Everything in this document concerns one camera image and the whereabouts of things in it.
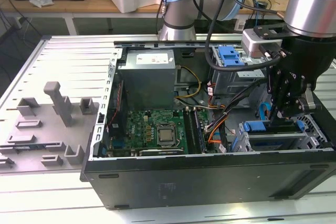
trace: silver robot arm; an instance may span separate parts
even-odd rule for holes
[[[281,57],[267,70],[275,122],[321,108],[312,92],[336,57],[336,0],[289,0],[284,21],[244,30],[242,39],[250,56]]]
[[[203,12],[212,18],[221,0],[196,1]],[[232,18],[233,16],[229,17],[228,15],[235,7],[237,8],[237,4],[234,0],[225,0],[218,20]],[[193,0],[179,0],[168,3],[164,15],[164,25],[160,32],[160,40],[195,40],[194,21],[200,18],[202,18],[202,14],[195,7]]]

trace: wire bundle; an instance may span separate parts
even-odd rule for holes
[[[206,131],[210,132],[210,136],[208,138],[208,143],[216,143],[216,140],[212,140],[213,135],[215,134],[215,131],[221,126],[225,120],[227,120],[229,112],[244,98],[248,97],[253,89],[263,83],[266,83],[267,79],[260,79],[258,81],[253,82],[246,88],[242,89],[241,92],[237,93],[227,104],[227,106],[224,109],[223,115],[217,119],[216,121],[212,122],[208,127],[206,128]]]

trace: yellow wire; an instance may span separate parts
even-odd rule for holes
[[[201,82],[200,79],[197,77],[197,75],[196,75],[193,71],[191,71],[190,68],[187,68],[187,67],[185,67],[185,66],[181,66],[181,68],[184,68],[184,69],[188,70],[188,71],[189,71],[189,72],[190,72],[190,73],[197,79],[197,82],[198,82],[198,88],[197,88],[197,90],[196,90],[195,93],[188,94],[188,95],[179,95],[179,96],[176,96],[175,98],[189,98],[189,97],[193,97],[193,96],[197,95],[197,94],[200,92],[202,82]]]

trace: blue plastic clip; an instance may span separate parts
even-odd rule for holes
[[[266,127],[262,121],[249,121],[244,123],[246,132],[253,131],[266,131]]]
[[[241,61],[239,53],[233,47],[230,46],[218,47],[218,53],[223,62],[224,67],[245,65]]]
[[[297,121],[296,121],[296,124],[299,126],[299,128],[300,128],[300,130],[301,130],[302,132],[305,131],[305,129],[306,129],[306,125],[305,125],[305,123],[304,123],[303,121],[301,121],[301,120],[297,120]]]

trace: workbench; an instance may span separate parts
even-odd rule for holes
[[[197,35],[205,40],[206,35]],[[59,81],[61,92],[78,102],[101,101],[104,74],[114,41],[153,41],[155,35],[53,36],[42,40],[0,98],[0,143],[7,136],[22,97],[49,103],[47,81]],[[212,41],[237,41],[241,35],[212,36]],[[336,63],[319,79],[315,94],[336,118]],[[0,176],[0,223],[336,223],[336,176],[298,200],[242,202],[108,211],[80,171]]]
[[[272,9],[285,12],[289,0],[271,0]],[[159,5],[150,5],[137,9],[131,13],[120,13],[116,5],[111,0],[84,0],[84,1],[62,1],[55,0],[52,6],[38,8],[29,1],[12,0],[14,6],[28,18],[63,18],[66,22],[70,35],[77,35],[74,18],[107,18],[107,24],[111,28],[109,18],[155,18]],[[253,5],[252,0],[247,0],[246,4]],[[7,17],[20,17],[8,0],[0,0],[0,8]],[[252,10],[241,9],[235,17],[238,24],[242,24],[252,14]],[[279,19],[278,16],[267,14],[264,19]]]

